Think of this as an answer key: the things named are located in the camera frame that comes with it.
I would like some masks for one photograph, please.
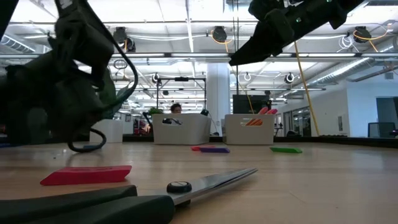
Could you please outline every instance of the purple block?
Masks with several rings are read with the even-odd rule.
[[[200,151],[212,153],[230,153],[230,150],[225,147],[201,147]]]

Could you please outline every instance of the green foam block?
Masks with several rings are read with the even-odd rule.
[[[283,147],[270,147],[272,152],[284,152],[284,153],[303,153],[299,148],[283,148]]]

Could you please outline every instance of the scissors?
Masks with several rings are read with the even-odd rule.
[[[137,195],[134,185],[51,197],[0,200],[0,223],[166,224],[175,207],[235,183],[257,169],[239,169],[190,181],[171,182],[164,189]]]

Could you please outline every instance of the white column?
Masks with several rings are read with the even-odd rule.
[[[213,121],[211,132],[222,135],[221,119],[230,114],[229,66],[227,63],[209,63],[207,65],[207,110]]]

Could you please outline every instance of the scissor pivot screw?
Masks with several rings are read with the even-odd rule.
[[[192,185],[186,181],[171,182],[167,185],[167,192],[174,194],[187,193],[192,190]]]

